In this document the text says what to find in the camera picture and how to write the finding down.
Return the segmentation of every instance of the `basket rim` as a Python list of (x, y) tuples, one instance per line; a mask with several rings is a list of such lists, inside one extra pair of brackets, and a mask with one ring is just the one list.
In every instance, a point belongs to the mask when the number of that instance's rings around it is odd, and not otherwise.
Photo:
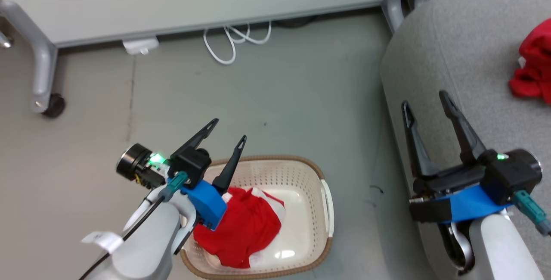
[[(223, 159), (223, 160), (216, 160), (212, 162), (211, 166), (217, 166), (221, 164), (225, 164), (228, 162), (229, 159)], [(319, 169), (319, 167), (314, 164), (309, 159), (303, 158), (301, 156), (295, 156), (295, 155), (256, 155), (256, 156), (245, 156), (241, 158), (240, 162), (253, 162), (257, 160), (288, 160), (288, 161), (294, 161), (294, 162), (301, 162), (303, 164), (307, 164), (310, 166), (317, 174), (320, 180), (325, 179), (325, 175)], [(319, 257), (313, 261), (311, 264), (302, 266), (300, 268), (291, 268), (288, 270), (282, 270), (282, 271), (273, 271), (273, 272), (264, 272), (261, 274), (209, 274), (206, 272), (202, 272), (201, 270), (197, 269), (193, 264), (191, 264), (191, 261), (187, 257), (186, 251), (182, 248), (180, 251), (180, 256), (182, 257), (183, 264), (186, 265), (187, 269), (189, 269), (190, 272), (193, 272), (196, 276), (199, 276), (204, 279), (209, 280), (253, 280), (253, 279), (266, 279), (266, 278), (275, 278), (275, 277), (282, 277), (282, 276), (289, 276), (291, 274), (299, 274), (301, 272), (309, 271), (321, 264), (326, 258), (327, 255), (329, 255), (329, 251), (331, 250), (331, 245), (333, 243), (333, 237), (328, 237), (327, 242), (325, 242), (325, 247), (323, 248), (323, 252)]]

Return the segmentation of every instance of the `gray robot arm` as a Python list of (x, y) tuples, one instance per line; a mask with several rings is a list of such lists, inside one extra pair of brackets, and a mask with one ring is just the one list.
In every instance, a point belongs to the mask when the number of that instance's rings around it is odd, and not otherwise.
[[(144, 200), (155, 203), (159, 192), (165, 187), (153, 190)], [(181, 227), (181, 217), (185, 226)], [(165, 280), (172, 269), (172, 256), (178, 254), (181, 246), (195, 229), (199, 217), (189, 199), (177, 192), (167, 203), (161, 203), (142, 225), (86, 276), (86, 280)], [(128, 225), (126, 233), (138, 223)]]
[[(220, 175), (209, 184), (203, 176), (212, 160), (206, 150), (197, 148), (216, 123), (218, 119), (210, 121), (168, 159), (140, 144), (124, 152), (117, 173), (153, 190), (124, 226), (124, 237), (112, 233), (116, 242), (104, 245), (108, 251), (80, 280), (165, 280), (172, 256), (180, 252), (195, 226), (217, 228), (227, 208), (222, 195), (230, 186), (247, 137), (240, 139)], [(89, 235), (98, 244), (103, 236)]]
[(504, 213), (474, 220), (469, 227), (476, 262), (458, 280), (543, 280), (515, 225)]

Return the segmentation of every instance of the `plastic basket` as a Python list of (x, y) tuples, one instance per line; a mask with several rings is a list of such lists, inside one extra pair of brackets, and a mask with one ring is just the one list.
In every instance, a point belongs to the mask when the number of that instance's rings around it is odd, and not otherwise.
[[(213, 162), (204, 179), (211, 182), (227, 160)], [(251, 156), (238, 164), (232, 186), (260, 190), (285, 203), (286, 216), (278, 236), (264, 249), (256, 266), (222, 266), (191, 236), (181, 256), (186, 267), (205, 279), (263, 279), (297, 274), (321, 264), (331, 248), (334, 211), (323, 173), (311, 161), (297, 156)]]

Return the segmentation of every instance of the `gray cushion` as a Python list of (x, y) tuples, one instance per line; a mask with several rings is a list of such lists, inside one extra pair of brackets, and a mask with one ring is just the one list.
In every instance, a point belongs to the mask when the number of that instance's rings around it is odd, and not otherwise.
[[(518, 47), (539, 23), (551, 18), (551, 0), (431, 0), (411, 13), (392, 38), (381, 76), (400, 155), (413, 180), (400, 105), (408, 100), (431, 158), (447, 168), (460, 164), (453, 127), (438, 98), (447, 90), (488, 148), (525, 148), (542, 163), (544, 176), (533, 196), (551, 212), (551, 107), (512, 97), (508, 80)], [(551, 242), (520, 212), (512, 221), (546, 279), (551, 279)], [(425, 252), (441, 279), (456, 273), (436, 225), (419, 225)]]

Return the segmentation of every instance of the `basket handle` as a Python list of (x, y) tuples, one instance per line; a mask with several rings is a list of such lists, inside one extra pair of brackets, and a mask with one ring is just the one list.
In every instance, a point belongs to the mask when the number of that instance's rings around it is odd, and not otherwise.
[(321, 180), (323, 185), (323, 210), (325, 211), (325, 229), (329, 234), (329, 238), (333, 237), (333, 231), (335, 230), (335, 210), (333, 208), (333, 197), (331, 196), (331, 191), (325, 180)]

